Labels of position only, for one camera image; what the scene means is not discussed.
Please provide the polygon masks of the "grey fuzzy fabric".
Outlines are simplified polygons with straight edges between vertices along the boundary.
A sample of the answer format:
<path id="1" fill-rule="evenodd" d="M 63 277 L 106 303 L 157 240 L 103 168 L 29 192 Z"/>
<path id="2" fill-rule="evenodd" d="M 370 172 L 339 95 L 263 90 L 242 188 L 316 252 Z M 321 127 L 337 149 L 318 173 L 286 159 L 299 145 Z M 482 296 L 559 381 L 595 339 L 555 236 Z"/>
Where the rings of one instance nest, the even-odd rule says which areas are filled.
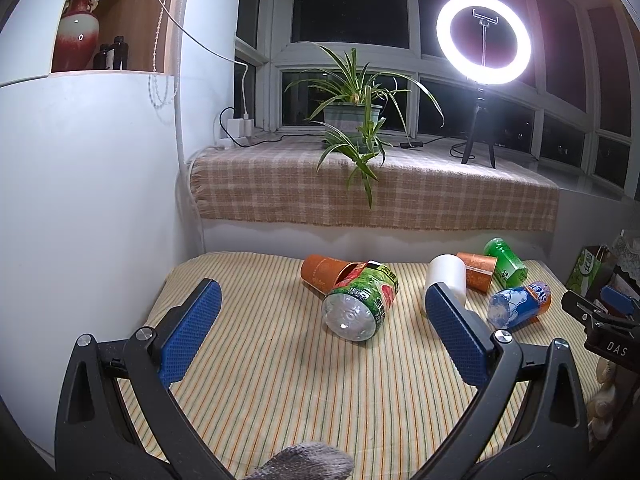
<path id="1" fill-rule="evenodd" d="M 347 479 L 354 471 L 352 456 L 321 442 L 285 448 L 259 466 L 247 479 Z"/>

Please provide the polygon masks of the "striped yellow table cloth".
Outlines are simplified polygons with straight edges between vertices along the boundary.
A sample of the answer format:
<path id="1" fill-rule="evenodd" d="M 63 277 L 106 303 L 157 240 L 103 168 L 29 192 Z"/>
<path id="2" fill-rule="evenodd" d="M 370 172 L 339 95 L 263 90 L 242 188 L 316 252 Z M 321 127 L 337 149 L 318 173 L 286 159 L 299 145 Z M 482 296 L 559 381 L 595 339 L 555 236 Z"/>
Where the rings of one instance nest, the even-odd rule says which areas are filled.
<path id="1" fill-rule="evenodd" d="M 216 321 L 171 391 L 202 440 L 245 476 L 282 448 L 320 441 L 347 452 L 358 479 L 407 479 L 445 439 L 473 389 L 424 314 L 423 263 L 397 263 L 399 294 L 363 344 L 333 335 L 298 260 L 228 252 L 175 268 L 145 322 L 154 326 L 204 278 L 222 289 Z"/>

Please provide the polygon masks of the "plaid beige sill cloth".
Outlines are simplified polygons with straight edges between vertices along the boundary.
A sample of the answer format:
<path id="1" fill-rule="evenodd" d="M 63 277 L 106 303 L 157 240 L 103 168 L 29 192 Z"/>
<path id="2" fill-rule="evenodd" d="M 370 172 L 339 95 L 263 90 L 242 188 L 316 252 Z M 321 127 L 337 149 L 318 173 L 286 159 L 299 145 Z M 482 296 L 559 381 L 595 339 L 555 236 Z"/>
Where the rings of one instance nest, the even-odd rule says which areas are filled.
<path id="1" fill-rule="evenodd" d="M 208 148 L 190 185 L 206 220 L 413 231 L 551 232 L 556 184 L 514 162 L 463 165 L 443 146 L 390 148 L 366 176 L 303 136 L 251 148 Z"/>

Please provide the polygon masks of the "white power adapter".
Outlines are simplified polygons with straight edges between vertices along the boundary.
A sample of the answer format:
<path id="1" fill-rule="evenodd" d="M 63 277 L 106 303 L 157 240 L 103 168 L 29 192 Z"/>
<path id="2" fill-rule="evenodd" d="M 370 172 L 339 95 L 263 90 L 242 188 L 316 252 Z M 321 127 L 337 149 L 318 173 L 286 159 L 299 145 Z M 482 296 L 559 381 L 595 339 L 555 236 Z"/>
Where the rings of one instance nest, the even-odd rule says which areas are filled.
<path id="1" fill-rule="evenodd" d="M 228 136 L 233 139 L 251 138 L 254 120 L 252 118 L 229 118 L 227 122 Z"/>

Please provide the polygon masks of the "potted spider plant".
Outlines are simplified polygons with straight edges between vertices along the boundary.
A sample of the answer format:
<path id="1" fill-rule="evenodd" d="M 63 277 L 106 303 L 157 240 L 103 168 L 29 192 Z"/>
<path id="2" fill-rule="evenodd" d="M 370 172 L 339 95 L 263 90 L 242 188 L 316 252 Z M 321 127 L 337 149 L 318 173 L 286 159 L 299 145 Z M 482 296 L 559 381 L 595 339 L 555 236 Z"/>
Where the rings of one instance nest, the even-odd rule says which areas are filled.
<path id="1" fill-rule="evenodd" d="M 387 119 L 386 107 L 397 114 L 401 129 L 408 133 L 406 115 L 398 98 L 418 90 L 434 107 L 437 116 L 444 119 L 442 107 L 434 94 L 420 80 L 394 70 L 371 70 L 368 63 L 358 62 L 358 51 L 352 48 L 337 53 L 324 44 L 314 44 L 331 61 L 318 77 L 306 77 L 288 84 L 293 89 L 306 84 L 322 94 L 322 100 L 306 117 L 306 121 L 323 128 L 323 151 L 318 160 L 321 167 L 331 154 L 340 154 L 352 163 L 346 183 L 359 179 L 367 203 L 373 205 L 372 184 L 378 176 L 370 162 L 386 162 L 390 142 L 381 138 Z"/>

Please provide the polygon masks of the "orange paper cup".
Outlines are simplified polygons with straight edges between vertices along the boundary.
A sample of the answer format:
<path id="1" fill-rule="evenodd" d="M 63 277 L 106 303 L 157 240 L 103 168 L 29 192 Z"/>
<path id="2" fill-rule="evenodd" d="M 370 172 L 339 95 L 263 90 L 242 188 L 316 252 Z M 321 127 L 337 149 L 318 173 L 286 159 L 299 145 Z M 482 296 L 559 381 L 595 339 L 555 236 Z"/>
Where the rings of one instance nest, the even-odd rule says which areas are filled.
<path id="1" fill-rule="evenodd" d="M 498 259 L 469 252 L 458 252 L 457 257 L 465 265 L 466 286 L 483 294 L 489 292 Z"/>
<path id="2" fill-rule="evenodd" d="M 300 278 L 311 288 L 327 294 L 358 262 L 335 259 L 322 255 L 308 256 L 300 268 Z"/>

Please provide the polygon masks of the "green cardboard box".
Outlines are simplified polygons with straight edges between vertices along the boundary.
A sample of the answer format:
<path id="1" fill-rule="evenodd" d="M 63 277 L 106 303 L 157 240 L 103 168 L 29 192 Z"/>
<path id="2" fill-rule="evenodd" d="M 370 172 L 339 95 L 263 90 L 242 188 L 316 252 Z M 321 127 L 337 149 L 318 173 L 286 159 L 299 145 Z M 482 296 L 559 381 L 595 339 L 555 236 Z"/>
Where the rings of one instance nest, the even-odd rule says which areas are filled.
<path id="1" fill-rule="evenodd" d="M 600 298 L 601 289 L 611 281 L 616 263 L 616 255 L 606 245 L 583 247 L 565 286 L 579 296 L 595 302 Z"/>

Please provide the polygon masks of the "green label plastic cup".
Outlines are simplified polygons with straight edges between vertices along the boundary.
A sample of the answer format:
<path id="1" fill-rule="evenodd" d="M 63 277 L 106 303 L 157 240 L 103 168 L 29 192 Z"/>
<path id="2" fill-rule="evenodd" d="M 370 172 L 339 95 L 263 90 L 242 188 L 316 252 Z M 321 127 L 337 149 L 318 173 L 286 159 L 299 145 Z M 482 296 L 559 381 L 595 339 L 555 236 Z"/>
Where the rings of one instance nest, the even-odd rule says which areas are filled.
<path id="1" fill-rule="evenodd" d="M 371 339 L 381 328 L 399 290 L 396 273 L 373 260 L 357 263 L 322 301 L 322 321 L 352 342 Z"/>

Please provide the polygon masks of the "dark small bottle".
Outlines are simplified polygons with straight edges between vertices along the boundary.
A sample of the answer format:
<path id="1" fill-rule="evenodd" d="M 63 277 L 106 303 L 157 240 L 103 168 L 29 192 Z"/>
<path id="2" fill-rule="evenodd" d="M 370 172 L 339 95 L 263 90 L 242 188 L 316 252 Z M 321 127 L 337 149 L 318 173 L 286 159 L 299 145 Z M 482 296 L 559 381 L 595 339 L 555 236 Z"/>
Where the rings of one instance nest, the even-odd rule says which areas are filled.
<path id="1" fill-rule="evenodd" d="M 113 70 L 126 70 L 128 66 L 129 46 L 123 36 L 116 36 L 113 42 Z"/>
<path id="2" fill-rule="evenodd" d="M 98 53 L 93 58 L 95 70 L 111 70 L 114 65 L 114 47 L 111 44 L 101 44 Z"/>

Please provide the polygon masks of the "red white ceramic vase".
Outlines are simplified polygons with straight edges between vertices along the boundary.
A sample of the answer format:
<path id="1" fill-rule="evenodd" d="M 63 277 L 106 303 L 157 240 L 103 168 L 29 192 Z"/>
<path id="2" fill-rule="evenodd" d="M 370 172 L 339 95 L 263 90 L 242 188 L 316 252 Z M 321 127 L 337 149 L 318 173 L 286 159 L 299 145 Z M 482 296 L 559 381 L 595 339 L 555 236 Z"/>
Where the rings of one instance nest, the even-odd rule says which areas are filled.
<path id="1" fill-rule="evenodd" d="M 98 45 L 100 24 L 94 11 L 100 0 L 67 0 L 56 33 L 52 70 L 84 70 Z"/>

